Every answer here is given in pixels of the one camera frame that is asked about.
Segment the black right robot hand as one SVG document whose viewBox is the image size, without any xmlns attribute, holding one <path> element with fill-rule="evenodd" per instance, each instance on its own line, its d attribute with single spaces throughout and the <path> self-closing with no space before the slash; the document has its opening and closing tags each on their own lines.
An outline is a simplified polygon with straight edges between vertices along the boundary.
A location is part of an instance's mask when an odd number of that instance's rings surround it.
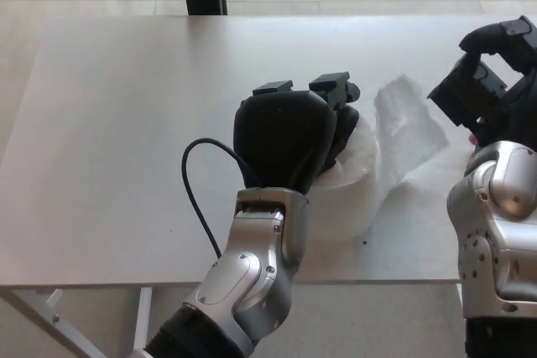
<svg viewBox="0 0 537 358">
<path fill-rule="evenodd" d="M 475 29 L 459 43 L 464 55 L 428 95 L 485 148 L 510 141 L 536 149 L 536 27 L 524 15 Z M 498 54 L 522 77 L 508 87 L 481 61 Z"/>
</svg>

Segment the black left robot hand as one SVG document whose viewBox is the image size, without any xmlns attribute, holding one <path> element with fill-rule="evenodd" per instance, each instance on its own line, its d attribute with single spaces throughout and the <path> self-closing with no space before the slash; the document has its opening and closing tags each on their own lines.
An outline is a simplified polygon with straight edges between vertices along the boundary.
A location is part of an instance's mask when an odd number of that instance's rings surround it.
<svg viewBox="0 0 537 358">
<path fill-rule="evenodd" d="M 253 90 L 238 108 L 233 150 L 244 161 L 246 187 L 280 187 L 307 194 L 332 168 L 360 119 L 361 95 L 348 72 L 320 75 L 297 91 L 290 80 Z"/>
</svg>

